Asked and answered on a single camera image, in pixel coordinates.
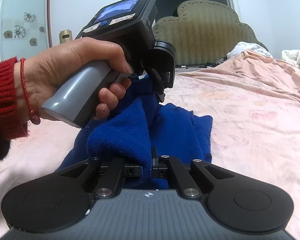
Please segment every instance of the finger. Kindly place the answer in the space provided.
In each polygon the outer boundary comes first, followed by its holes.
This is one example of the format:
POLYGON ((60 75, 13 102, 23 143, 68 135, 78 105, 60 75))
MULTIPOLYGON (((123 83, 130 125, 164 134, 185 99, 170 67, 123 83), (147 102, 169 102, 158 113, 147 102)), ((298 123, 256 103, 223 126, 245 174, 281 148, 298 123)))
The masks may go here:
POLYGON ((125 78, 124 80, 122 80, 121 85, 123 85, 123 87, 125 89, 128 89, 131 85, 131 79, 130 78, 125 78))
POLYGON ((126 94, 126 89, 122 84, 112 83, 109 87, 110 92, 112 92, 118 99, 122 99, 126 94))
POLYGON ((118 105, 118 98, 114 93, 110 92, 110 90, 106 88, 102 88, 99 92, 99 100, 100 103, 105 103, 110 110, 115 109, 118 105))
POLYGON ((133 69, 126 61, 120 45, 109 41, 98 41, 85 37, 75 40, 78 42, 77 50, 83 65, 92 60, 107 60, 110 67, 121 73, 133 73, 133 69))
POLYGON ((108 106, 104 103, 101 103, 97 105, 96 108, 96 117, 94 118, 95 120, 102 120, 108 117, 110 114, 110 110, 108 106))

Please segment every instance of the tufted headboard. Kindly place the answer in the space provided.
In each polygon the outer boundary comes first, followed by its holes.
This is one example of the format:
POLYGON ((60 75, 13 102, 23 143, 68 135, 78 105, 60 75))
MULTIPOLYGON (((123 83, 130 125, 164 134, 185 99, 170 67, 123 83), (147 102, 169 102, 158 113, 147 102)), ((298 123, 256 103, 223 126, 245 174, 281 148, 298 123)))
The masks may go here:
POLYGON ((172 43, 177 65, 214 63, 225 57, 239 41, 257 43, 251 27, 239 21, 236 12, 222 3, 208 0, 185 1, 178 17, 164 17, 153 28, 156 39, 172 43))

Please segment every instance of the red bracelet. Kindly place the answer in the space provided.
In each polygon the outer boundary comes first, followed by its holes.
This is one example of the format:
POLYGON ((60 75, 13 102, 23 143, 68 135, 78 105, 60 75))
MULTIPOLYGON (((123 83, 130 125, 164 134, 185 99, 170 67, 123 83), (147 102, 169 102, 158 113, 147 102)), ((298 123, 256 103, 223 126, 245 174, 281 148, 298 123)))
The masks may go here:
POLYGON ((26 89, 25 77, 23 75, 23 65, 24 65, 25 60, 26 59, 24 57, 20 60, 20 75, 21 75, 21 83, 22 83, 23 93, 25 94, 25 99, 26 99, 26 102, 27 102, 27 105, 29 108, 30 121, 33 124, 40 124, 41 120, 37 115, 34 114, 34 110, 31 107, 28 92, 26 89))

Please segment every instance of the mattress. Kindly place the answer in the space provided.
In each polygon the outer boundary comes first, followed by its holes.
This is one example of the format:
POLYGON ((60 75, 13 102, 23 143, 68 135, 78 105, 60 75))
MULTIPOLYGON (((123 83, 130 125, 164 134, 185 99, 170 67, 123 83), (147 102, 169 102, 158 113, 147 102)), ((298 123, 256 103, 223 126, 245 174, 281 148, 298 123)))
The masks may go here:
MULTIPOLYGON (((212 163, 287 191, 286 230, 300 240, 300 70, 250 50, 209 69, 175 76, 166 103, 211 115, 212 163)), ((0 204, 11 188, 53 172, 79 132, 62 122, 29 125, 0 163, 0 204)), ((0 208, 0 237, 8 230, 0 208)))

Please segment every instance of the ribbed cuff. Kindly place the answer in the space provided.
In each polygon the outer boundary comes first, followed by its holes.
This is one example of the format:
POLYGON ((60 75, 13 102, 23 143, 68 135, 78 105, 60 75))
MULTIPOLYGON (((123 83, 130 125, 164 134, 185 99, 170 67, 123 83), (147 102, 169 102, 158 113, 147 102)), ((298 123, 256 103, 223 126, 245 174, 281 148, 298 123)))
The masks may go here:
POLYGON ((28 135, 27 124, 21 124, 18 117, 14 89, 14 64, 17 58, 0 62, 0 136, 11 140, 28 135))

